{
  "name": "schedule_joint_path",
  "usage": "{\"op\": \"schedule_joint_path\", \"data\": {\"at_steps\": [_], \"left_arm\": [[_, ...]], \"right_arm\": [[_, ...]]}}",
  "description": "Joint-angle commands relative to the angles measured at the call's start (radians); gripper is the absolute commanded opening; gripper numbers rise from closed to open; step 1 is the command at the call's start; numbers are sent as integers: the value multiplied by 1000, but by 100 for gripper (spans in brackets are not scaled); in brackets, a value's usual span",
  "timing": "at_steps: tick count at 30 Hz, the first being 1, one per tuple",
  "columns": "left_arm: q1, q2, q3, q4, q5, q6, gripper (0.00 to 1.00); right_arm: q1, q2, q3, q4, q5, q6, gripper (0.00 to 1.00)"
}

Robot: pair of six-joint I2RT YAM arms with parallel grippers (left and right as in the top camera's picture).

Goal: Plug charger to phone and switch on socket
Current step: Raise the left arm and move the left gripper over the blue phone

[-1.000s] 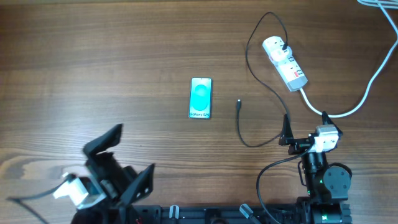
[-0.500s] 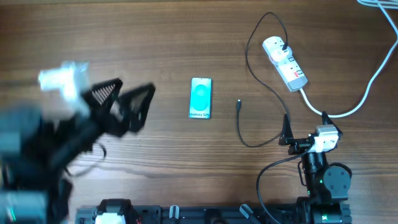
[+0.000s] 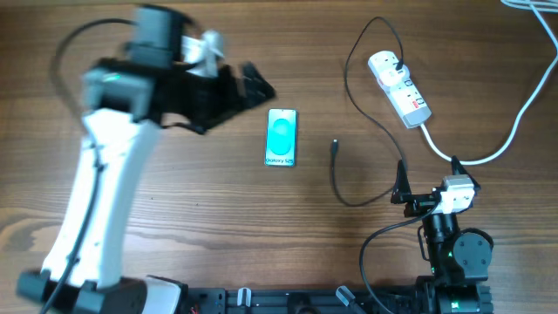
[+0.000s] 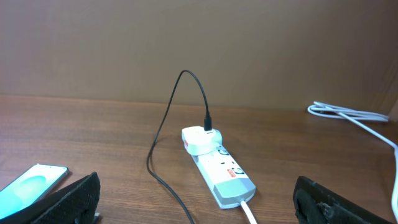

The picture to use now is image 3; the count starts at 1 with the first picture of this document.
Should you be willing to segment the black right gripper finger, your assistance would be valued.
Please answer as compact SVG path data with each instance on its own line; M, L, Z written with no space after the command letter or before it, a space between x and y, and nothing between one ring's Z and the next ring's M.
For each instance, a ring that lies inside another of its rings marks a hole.
M411 187L408 181L405 163L403 160L398 161L396 180L392 190L392 197L410 197L412 195Z
M481 190L480 184L466 171L466 169L463 167L463 165L455 155L451 158L451 167L453 175L467 175L473 183L473 189L475 191Z

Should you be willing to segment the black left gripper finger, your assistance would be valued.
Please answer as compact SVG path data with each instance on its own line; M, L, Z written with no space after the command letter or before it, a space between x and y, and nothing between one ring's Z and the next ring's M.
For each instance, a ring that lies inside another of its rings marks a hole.
M247 62L241 65L242 81L245 87L262 87L266 83L255 65Z
M236 110L250 110L276 97L276 90L270 85L238 85Z

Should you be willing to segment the turquoise screen smartphone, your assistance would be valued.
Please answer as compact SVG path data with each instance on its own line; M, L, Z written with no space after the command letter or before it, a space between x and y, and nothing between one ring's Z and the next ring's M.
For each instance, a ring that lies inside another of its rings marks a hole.
M296 164L297 111L270 109L266 133L264 164L293 167Z

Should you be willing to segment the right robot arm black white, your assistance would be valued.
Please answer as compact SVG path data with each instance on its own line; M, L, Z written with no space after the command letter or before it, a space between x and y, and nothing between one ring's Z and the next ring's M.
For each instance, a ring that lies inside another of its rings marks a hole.
M473 206L480 184L460 161L451 158L452 173L428 194L414 194L405 164L398 163L391 203L404 204L406 218L419 218L421 254L431 266L430 276L415 282L416 313L481 314L494 311L488 279L493 238L486 232L458 224L458 215Z

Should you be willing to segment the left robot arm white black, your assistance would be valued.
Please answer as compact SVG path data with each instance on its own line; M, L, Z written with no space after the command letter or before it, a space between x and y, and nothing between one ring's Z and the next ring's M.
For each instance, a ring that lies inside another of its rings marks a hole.
M73 98L60 75L70 38L51 60L51 82L85 134L58 237L42 267L17 281L16 293L42 312L186 312L186 284L122 274L133 197L163 117L178 114L181 128L204 134L276 95L251 63L242 66L240 77L233 74L219 32L189 37L187 30L197 23L182 12L143 4L130 25L133 37L124 56L102 58L88 70L81 99Z

